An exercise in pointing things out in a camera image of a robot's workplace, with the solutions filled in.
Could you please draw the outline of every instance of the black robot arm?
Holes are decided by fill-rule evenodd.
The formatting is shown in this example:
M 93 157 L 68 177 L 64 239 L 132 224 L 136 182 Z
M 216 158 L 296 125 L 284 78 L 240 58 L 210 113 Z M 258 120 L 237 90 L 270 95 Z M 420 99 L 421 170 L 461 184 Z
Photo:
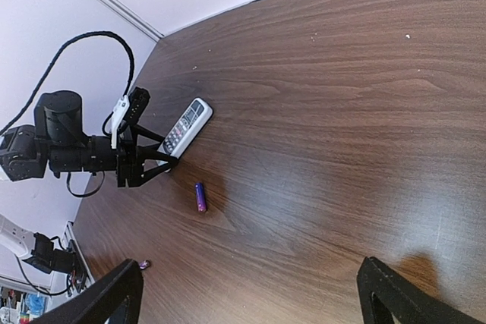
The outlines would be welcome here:
M 141 186 L 178 164 L 178 159 L 157 151 L 164 137 L 138 125 L 150 99 L 147 90 L 134 88 L 130 108 L 112 149 L 106 136 L 88 137 L 83 132 L 82 99 L 73 91 L 44 93 L 34 109 L 34 126 L 9 129 L 0 140 L 0 180 L 43 178 L 47 162 L 57 178 L 62 172 L 116 171 L 118 186 Z M 138 146 L 138 136 L 156 142 Z M 147 159 L 163 160 L 163 166 L 144 170 Z

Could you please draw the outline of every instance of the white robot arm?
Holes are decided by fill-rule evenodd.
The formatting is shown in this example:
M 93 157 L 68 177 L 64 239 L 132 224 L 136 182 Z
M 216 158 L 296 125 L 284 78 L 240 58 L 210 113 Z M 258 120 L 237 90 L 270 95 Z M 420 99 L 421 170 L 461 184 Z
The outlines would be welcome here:
M 0 245 L 8 248 L 19 260 L 32 256 L 36 246 L 33 232 L 27 231 L 0 214 Z
M 0 214 L 0 244 L 7 247 L 19 260 L 36 269 L 71 273 L 79 269 L 80 263 L 73 250 L 54 248 L 52 239 L 43 234 L 33 233 L 14 224 Z

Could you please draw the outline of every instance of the wood grain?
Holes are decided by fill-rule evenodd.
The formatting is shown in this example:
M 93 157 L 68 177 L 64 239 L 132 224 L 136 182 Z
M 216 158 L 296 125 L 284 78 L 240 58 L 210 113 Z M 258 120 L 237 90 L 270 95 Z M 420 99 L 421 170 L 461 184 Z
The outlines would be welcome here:
M 195 96 L 215 115 L 170 174 L 83 201 L 94 273 L 154 262 L 142 323 L 359 323 L 375 255 L 486 321 L 485 12 L 263 0 L 160 41 L 143 124 L 166 133 Z

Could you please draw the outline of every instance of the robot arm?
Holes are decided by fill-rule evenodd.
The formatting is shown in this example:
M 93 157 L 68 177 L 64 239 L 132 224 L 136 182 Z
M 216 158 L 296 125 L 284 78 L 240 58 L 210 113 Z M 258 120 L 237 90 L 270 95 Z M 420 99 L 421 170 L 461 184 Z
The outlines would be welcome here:
M 36 245 L 34 233 L 15 225 L 0 214 L 0 245 L 8 248 L 19 260 L 28 260 Z
M 74 252 L 55 249 L 53 242 L 45 235 L 23 229 L 2 214 L 0 245 L 9 249 L 19 260 L 44 273 L 71 273 L 79 266 Z
M 0 181 L 43 178 L 49 163 L 57 178 L 62 172 L 116 171 L 119 187 L 141 186 L 178 163 L 157 151 L 164 137 L 137 124 L 149 99 L 148 91 L 135 87 L 112 113 L 113 135 L 88 137 L 78 94 L 67 90 L 42 94 L 34 109 L 35 125 L 12 127 L 0 137 Z M 138 136 L 157 144 L 138 146 Z M 168 164 L 145 171 L 148 159 Z

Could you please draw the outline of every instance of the small purple object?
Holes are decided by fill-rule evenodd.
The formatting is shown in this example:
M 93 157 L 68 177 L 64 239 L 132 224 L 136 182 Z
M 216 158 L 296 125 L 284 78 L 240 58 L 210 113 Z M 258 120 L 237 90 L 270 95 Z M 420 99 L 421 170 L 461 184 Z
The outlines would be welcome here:
M 140 262 L 138 264 L 138 266 L 140 267 L 140 270 L 141 271 L 145 271 L 146 269 L 148 269 L 150 266 L 152 266 L 152 263 L 149 261 L 149 260 L 144 260 L 142 262 Z
M 204 187 L 201 182 L 198 182 L 196 184 L 196 198 L 197 198 L 197 211 L 206 212 L 207 211 L 206 197 L 204 196 Z

